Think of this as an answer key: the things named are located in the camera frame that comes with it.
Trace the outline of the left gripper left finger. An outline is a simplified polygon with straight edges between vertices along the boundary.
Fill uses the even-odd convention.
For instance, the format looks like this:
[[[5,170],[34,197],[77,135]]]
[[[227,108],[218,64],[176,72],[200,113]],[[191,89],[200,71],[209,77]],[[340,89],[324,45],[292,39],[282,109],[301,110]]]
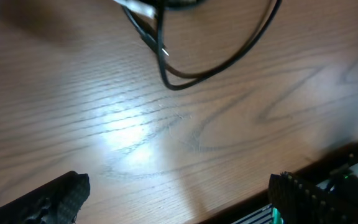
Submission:
[[[0,224],[72,224],[89,196],[89,175],[70,171],[0,207]]]

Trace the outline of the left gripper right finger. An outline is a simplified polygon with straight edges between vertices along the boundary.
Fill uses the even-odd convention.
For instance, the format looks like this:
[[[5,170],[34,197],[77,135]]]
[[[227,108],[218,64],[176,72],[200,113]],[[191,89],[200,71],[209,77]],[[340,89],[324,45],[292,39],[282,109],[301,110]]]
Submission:
[[[292,173],[272,174],[268,198],[285,223],[358,224],[358,177],[341,174],[325,189]]]

